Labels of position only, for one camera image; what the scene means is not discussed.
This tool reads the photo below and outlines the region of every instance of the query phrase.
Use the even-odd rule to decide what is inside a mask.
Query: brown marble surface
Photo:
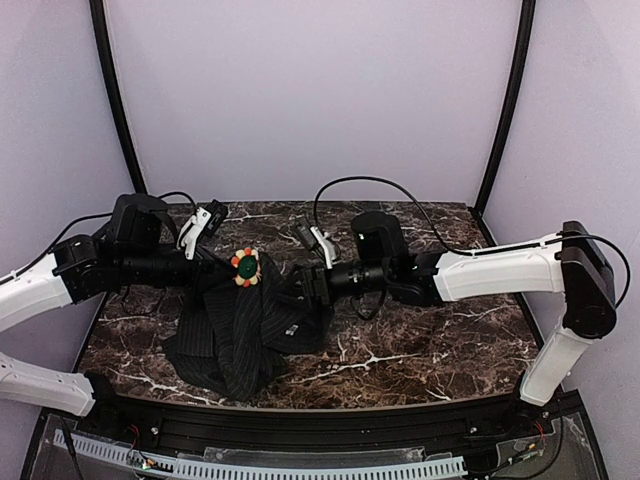
[[[424,204],[446,241],[482,246],[482,235],[466,206]],[[286,274],[294,263],[315,257],[291,233],[294,219],[311,216],[311,204],[229,204],[229,219],[205,243],[223,257],[252,245],[268,252]],[[395,202],[326,202],[322,226],[342,251],[355,258],[351,218],[368,209],[397,215],[412,251],[438,248],[414,205]],[[187,207],[174,207],[181,225]],[[80,371],[109,377],[117,393],[169,402],[236,407],[318,409],[371,408],[478,398],[509,392],[537,348],[522,311],[508,295],[494,295],[421,309],[390,299],[371,322],[357,318],[347,301],[336,308],[324,350],[288,356],[288,372],[250,402],[221,398],[181,381],[160,342],[176,331],[180,289],[132,287],[112,296],[99,314]]]

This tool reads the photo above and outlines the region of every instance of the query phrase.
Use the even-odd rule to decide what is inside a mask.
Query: black pole
[[[96,36],[96,47],[98,47],[104,86],[107,90],[107,96],[109,97],[111,114],[113,116],[113,122],[116,125],[118,138],[120,139],[124,161],[127,164],[131,183],[133,183],[133,188],[136,193],[147,193],[147,187],[142,177],[142,170],[140,169],[136,151],[133,147],[127,117],[124,113],[124,106],[122,105],[116,69],[113,64],[111,44],[109,43],[109,31],[107,29],[107,19],[104,14],[104,3],[102,0],[89,0],[89,6],[91,7],[91,20],[93,21],[93,32]]]
[[[529,40],[531,39],[531,29],[533,27],[533,13],[536,8],[535,0],[522,0],[522,10],[520,11],[520,24],[518,25],[518,36],[516,37],[516,46],[513,52],[513,61],[511,63],[511,73],[509,74],[509,82],[507,83],[507,91],[502,104],[502,113],[498,122],[498,129],[493,140],[493,147],[487,162],[487,168],[484,172],[480,192],[476,199],[475,209],[482,215],[484,214],[489,196],[496,181],[498,168],[502,161],[504,147],[507,144],[513,113],[516,109],[518,101],[518,93],[520,92],[520,84],[522,83],[522,75],[524,73],[524,65],[527,60],[527,50],[529,49]]]

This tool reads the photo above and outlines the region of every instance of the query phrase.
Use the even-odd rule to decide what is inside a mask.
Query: table
[[[213,240],[204,242],[217,255],[230,258],[238,248],[254,246],[269,253],[285,274],[296,263],[314,262],[292,234],[297,217],[311,217],[310,202],[238,202],[228,207],[227,221]],[[425,203],[424,208],[452,245],[486,245],[464,204]],[[398,216],[410,250],[439,248],[411,203],[323,202],[320,221],[338,243],[343,259],[356,258],[351,219],[375,209]],[[189,206],[170,210],[178,225],[190,213]],[[431,308],[387,299],[373,321],[358,319],[343,300],[336,307],[325,348],[287,357],[287,373],[243,403],[181,381],[162,354],[162,339],[176,331],[182,290],[132,287],[126,298],[124,293],[111,296],[98,313],[79,371],[106,375],[120,395],[163,402],[357,409],[467,400],[510,392],[538,352],[512,295]]]

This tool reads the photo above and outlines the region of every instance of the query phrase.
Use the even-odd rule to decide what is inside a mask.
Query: white wall
[[[500,242],[537,237],[577,219],[616,242],[640,273],[638,24],[638,2],[538,2],[520,100],[486,214]],[[624,271],[617,259],[614,266],[620,289]],[[548,333],[562,299],[529,299]],[[636,280],[617,328],[566,381],[583,395],[614,480],[640,475],[639,310]]]
[[[0,165],[0,276],[131,190],[85,0],[0,3]],[[16,326],[0,334],[0,351],[70,369],[95,309]],[[39,410],[0,401],[0,478],[19,478]]]
[[[508,78],[512,0],[110,0],[150,191],[309,199],[377,174],[472,203]],[[389,187],[328,196],[402,198]]]

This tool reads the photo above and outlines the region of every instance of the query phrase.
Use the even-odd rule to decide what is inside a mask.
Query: cloth
[[[278,301],[284,279],[267,254],[260,267],[258,285],[241,288],[229,276],[183,309],[176,335],[162,344],[182,380],[246,401],[285,371],[282,354],[321,347],[326,325]]]

